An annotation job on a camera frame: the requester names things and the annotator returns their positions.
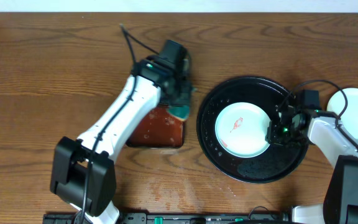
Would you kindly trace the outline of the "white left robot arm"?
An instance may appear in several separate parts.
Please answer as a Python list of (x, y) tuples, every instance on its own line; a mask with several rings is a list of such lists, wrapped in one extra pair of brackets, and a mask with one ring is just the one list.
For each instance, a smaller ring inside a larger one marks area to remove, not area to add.
[(114, 165), (139, 123), (159, 104), (186, 120), (193, 87), (190, 59), (145, 59), (134, 65), (124, 89), (97, 122), (75, 140), (63, 137), (54, 149), (50, 191), (78, 209), (74, 223), (116, 223)]

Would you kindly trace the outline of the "white plate with long stain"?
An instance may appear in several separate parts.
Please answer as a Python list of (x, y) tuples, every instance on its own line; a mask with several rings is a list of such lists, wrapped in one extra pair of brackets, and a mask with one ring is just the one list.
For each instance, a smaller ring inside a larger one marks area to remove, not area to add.
[(240, 158), (256, 157), (270, 144), (265, 140), (270, 124), (268, 114), (252, 103), (233, 103), (216, 118), (214, 130), (223, 149)]

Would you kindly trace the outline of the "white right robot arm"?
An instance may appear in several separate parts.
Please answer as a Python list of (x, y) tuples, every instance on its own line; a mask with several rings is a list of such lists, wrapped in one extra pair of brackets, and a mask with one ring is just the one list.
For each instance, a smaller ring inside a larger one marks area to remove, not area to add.
[(306, 106), (278, 106), (279, 120), (271, 122), (266, 140), (284, 145), (305, 140), (317, 146), (334, 171), (317, 223), (358, 223), (358, 142), (333, 112)]

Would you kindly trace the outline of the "teal yellow sponge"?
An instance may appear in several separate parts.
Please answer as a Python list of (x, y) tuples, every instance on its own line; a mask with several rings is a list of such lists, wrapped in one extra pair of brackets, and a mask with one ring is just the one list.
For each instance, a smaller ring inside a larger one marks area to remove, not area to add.
[(167, 112), (180, 121), (186, 121), (190, 115), (190, 107), (187, 105), (169, 106)]

